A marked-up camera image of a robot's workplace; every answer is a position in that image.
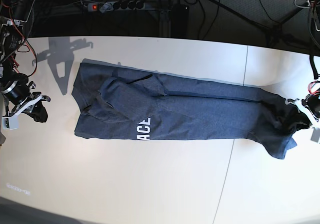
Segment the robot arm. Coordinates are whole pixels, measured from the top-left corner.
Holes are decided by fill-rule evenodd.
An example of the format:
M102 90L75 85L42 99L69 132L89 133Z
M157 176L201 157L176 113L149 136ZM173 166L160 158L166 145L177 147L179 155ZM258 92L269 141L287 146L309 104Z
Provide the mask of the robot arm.
M306 0L303 5L297 4L297 0L293 1L299 11L306 9L307 13L307 29L310 37L309 47L309 63L312 70L313 81L307 86L308 94L304 99L287 100L287 104L295 105L300 112L305 114L310 122L310 128L315 131L320 130L320 73L316 68L314 61L314 50L319 49L320 42L316 40L316 33L320 31L320 0Z
M49 96L35 92L35 83L31 75L20 73L16 61L21 47L35 53L28 42L35 13L36 0L0 0L0 93L4 98L5 115L2 118L6 128L14 129L18 116L26 114L35 122L45 123L48 113L43 102L49 102Z

